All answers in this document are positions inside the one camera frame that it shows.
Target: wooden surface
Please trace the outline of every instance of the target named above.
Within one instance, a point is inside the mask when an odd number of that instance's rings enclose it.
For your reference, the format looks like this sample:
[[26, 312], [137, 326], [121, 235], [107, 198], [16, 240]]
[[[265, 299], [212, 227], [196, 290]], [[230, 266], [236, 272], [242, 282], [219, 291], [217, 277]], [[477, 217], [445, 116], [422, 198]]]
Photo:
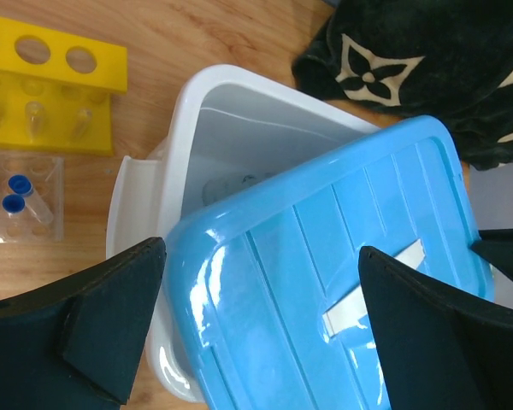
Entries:
[[[0, 299], [104, 259], [109, 200], [124, 155], [145, 158], [168, 132], [181, 86], [199, 70], [232, 63], [293, 85], [291, 62], [331, 14], [321, 0], [0, 0], [0, 15], [122, 44], [129, 91], [113, 105], [115, 158], [65, 160], [65, 239], [0, 244]], [[347, 102], [334, 105], [377, 125], [395, 119]], [[177, 400], [145, 360], [129, 409], [203, 409]]]

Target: black object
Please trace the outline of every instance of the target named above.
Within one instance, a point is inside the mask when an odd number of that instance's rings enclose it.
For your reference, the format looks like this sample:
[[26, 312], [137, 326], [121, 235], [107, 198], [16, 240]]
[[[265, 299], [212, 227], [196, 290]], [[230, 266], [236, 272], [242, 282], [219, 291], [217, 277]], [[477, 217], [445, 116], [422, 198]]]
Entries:
[[0, 301], [0, 410], [125, 404], [162, 282], [150, 238], [55, 283]]
[[433, 115], [462, 160], [513, 162], [513, 0], [475, 5], [342, 0], [293, 63], [297, 87], [384, 114]]
[[480, 231], [471, 249], [513, 281], [513, 229]]
[[513, 410], [512, 309], [370, 247], [359, 275], [392, 410]]

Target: blue lid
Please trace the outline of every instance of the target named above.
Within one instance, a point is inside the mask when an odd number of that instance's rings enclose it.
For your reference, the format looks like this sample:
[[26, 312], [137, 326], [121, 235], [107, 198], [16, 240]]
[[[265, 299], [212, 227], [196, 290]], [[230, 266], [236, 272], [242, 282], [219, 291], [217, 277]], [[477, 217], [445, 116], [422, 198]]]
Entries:
[[7, 195], [2, 200], [2, 206], [6, 212], [9, 212], [10, 214], [17, 214], [25, 209], [25, 200], [20, 195]]
[[25, 175], [14, 175], [8, 181], [9, 188], [21, 196], [32, 194], [32, 183]]
[[419, 270], [492, 299], [448, 131], [407, 120], [182, 220], [165, 292], [212, 409], [389, 409], [369, 318], [322, 315], [359, 284], [358, 251], [421, 239]]

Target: yellow test tube rack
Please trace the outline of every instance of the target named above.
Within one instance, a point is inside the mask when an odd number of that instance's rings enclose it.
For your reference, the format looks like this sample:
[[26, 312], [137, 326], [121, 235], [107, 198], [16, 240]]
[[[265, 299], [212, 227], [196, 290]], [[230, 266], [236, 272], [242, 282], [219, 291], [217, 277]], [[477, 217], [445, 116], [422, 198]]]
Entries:
[[126, 91], [125, 47], [0, 17], [0, 148], [111, 155]]

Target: blue cap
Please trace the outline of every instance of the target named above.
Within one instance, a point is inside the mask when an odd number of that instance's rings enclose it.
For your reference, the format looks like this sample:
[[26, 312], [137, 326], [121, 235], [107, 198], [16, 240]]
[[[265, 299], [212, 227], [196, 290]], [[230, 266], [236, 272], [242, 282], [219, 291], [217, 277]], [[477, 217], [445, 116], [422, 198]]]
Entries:
[[25, 200], [20, 195], [7, 195], [2, 200], [2, 206], [6, 212], [9, 212], [10, 214], [18, 214], [20, 211], [25, 209]]
[[32, 183], [25, 175], [14, 175], [9, 179], [9, 188], [21, 196], [29, 196], [32, 194]]

